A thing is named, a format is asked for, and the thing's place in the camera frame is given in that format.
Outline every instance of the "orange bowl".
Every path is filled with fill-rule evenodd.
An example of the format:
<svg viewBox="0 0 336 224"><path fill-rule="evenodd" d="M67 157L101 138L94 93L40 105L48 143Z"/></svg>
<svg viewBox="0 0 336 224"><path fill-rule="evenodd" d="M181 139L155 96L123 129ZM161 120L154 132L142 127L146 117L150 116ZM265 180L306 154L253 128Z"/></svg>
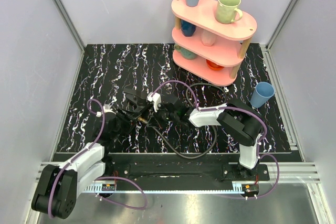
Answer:
<svg viewBox="0 0 336 224"><path fill-rule="evenodd" d="M215 71L219 71L224 68L223 66L217 65L216 63L213 63L212 61L209 61L209 60L206 60L206 64L208 65L210 69L215 70Z"/></svg>

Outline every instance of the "pink shelf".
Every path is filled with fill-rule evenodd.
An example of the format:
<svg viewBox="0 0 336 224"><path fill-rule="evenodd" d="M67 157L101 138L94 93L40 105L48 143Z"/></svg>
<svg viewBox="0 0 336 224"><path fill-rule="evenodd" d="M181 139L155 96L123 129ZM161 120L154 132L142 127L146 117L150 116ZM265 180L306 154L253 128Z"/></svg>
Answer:
<svg viewBox="0 0 336 224"><path fill-rule="evenodd" d="M181 30L173 29L172 36L175 43L179 44L195 54L208 59L224 67L233 67L240 64L243 59L238 58L241 44L238 41L228 40L217 36L216 42L210 46L204 46L201 41L202 28L197 27L191 37L185 37Z"/></svg>
<svg viewBox="0 0 336 224"><path fill-rule="evenodd" d="M257 29L256 20L243 12L241 20L221 24L215 19L217 0L199 0L195 7L189 7L185 0L173 0L172 10L176 17L211 31L229 40L241 41L253 36Z"/></svg>
<svg viewBox="0 0 336 224"><path fill-rule="evenodd" d="M208 82L211 82L214 85L228 86L236 80L236 78L230 78L230 68L224 68L220 71L214 71L207 66L206 60L200 56L198 56L194 60L187 60L182 57L180 52L174 50L173 59L175 63L181 68L188 70L189 72L203 78Z"/></svg>

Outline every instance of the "gray floor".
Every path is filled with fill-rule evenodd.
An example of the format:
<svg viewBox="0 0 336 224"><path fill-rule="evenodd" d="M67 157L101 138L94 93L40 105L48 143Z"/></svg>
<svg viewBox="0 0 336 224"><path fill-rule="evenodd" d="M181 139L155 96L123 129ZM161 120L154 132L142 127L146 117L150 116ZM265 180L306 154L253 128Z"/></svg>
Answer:
<svg viewBox="0 0 336 224"><path fill-rule="evenodd" d="M261 185L266 191L269 185ZM112 199L141 206L141 195L114 195ZM318 223L308 190L303 184L278 185L266 198L244 201L224 199L218 195L148 195L149 207L135 211L107 202L94 195L82 194L72 214L66 220L49 220L41 215L39 223Z"/></svg>

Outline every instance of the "dark blue mug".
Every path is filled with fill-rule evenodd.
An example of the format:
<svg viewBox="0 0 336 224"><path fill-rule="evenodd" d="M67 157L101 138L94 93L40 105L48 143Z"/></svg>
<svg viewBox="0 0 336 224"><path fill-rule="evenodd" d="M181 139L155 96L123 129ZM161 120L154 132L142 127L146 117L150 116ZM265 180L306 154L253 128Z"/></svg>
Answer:
<svg viewBox="0 0 336 224"><path fill-rule="evenodd" d="M196 31L196 26L185 20L181 20L181 30L185 37L191 37Z"/></svg>

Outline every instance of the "black marble table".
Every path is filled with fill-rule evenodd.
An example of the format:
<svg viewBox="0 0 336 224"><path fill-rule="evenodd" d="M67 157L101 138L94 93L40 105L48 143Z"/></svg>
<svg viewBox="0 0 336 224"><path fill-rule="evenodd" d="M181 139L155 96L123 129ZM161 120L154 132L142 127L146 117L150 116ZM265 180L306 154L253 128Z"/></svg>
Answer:
<svg viewBox="0 0 336 224"><path fill-rule="evenodd" d="M92 140L94 125L99 123L89 114L86 102L96 98L103 104L130 108L122 92L123 88L136 87L146 92L153 91L166 80L181 80L187 84L204 82L201 78L178 67L173 59L173 44L116 44L88 45L76 87L72 96L57 152L71 153L81 150ZM239 98L248 103L254 86L261 81L270 82L266 65L258 44L251 44L247 57L241 65L234 84L225 87L228 99ZM185 98L186 88L180 84L167 84L161 93L172 93ZM223 94L217 89L195 87L200 106L219 105ZM285 128L275 97L271 98L258 112L268 125L267 137L260 150L264 152L290 152ZM203 152L210 145L213 133L209 127L181 130L179 125L168 123L163 134L182 153ZM213 153L238 152L237 142L218 129L218 142ZM120 137L114 142L113 152L166 153L172 152L156 135L138 123L130 136Z"/></svg>

